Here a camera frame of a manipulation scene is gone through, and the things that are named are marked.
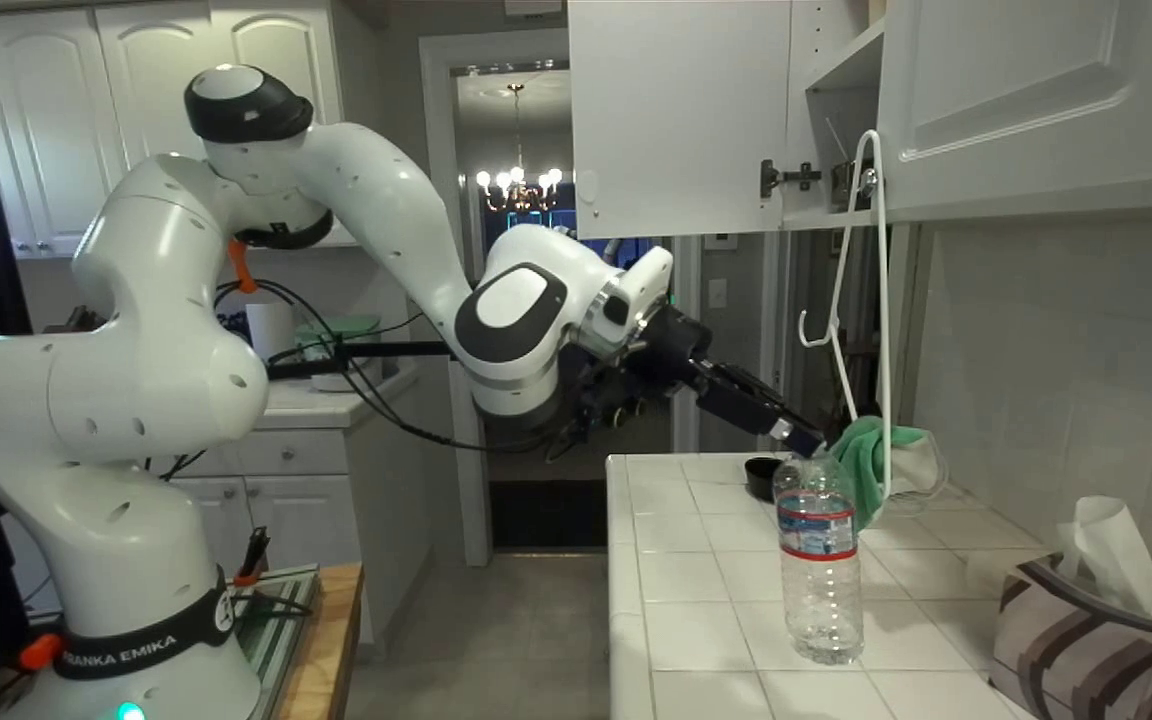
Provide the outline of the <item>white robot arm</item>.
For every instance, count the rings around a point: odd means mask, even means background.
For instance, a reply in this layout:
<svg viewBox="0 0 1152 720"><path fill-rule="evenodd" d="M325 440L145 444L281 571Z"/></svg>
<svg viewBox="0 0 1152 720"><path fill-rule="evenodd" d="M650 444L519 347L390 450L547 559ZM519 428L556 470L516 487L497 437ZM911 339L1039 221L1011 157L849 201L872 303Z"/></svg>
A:
<svg viewBox="0 0 1152 720"><path fill-rule="evenodd" d="M250 437L270 409L270 368L213 314L235 240L307 249L348 231L450 343L476 411L527 440L583 437L690 387L753 437L825 451L825 434L766 381L709 358L709 329L668 300L666 249L617 267L556 227L516 225L469 273L441 192L379 133L325 124L257 64L195 71L183 112L204 150L136 163L73 254L108 322L0 336L0 503L63 603L55 661L0 720L261 711L242 599L201 508L147 473Z"/></svg>

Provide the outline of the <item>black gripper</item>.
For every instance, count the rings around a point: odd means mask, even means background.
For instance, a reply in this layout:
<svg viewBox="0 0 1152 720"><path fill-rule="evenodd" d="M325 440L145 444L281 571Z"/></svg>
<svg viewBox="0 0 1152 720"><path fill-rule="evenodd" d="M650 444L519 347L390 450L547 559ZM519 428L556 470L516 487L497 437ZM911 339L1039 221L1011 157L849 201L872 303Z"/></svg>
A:
<svg viewBox="0 0 1152 720"><path fill-rule="evenodd" d="M666 405L676 387L690 387L695 405L739 434L772 437L786 451L814 461L830 450L830 437L789 411L789 405L753 373L709 358L711 334L659 308L650 329L620 354L598 358L574 343L562 358L568 440L588 440L599 428L620 428L650 405Z"/></svg>

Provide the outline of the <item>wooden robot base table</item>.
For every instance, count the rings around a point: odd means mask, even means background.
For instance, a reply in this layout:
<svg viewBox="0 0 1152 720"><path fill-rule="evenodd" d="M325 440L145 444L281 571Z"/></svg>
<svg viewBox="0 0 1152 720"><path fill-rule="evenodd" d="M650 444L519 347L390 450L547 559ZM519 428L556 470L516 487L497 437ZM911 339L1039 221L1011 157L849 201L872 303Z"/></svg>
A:
<svg viewBox="0 0 1152 720"><path fill-rule="evenodd" d="M41 633L0 674L0 720L340 720L359 594L359 565L300 565L243 580L222 645L75 654Z"/></svg>

